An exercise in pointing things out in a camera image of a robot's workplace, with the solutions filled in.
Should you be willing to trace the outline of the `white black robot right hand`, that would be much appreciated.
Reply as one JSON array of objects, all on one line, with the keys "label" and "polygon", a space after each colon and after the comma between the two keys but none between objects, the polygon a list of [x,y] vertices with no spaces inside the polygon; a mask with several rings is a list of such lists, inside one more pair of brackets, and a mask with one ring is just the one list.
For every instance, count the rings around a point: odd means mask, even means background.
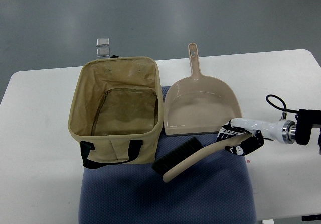
[{"label": "white black robot right hand", "polygon": [[224,149],[234,155],[248,155],[264,145],[265,140],[277,140],[284,144],[292,144],[295,137],[291,131],[295,130],[295,122],[281,119],[276,122],[262,120],[233,118],[223,125],[217,135],[217,141],[235,139],[246,133],[251,136],[236,145],[225,146]]}]

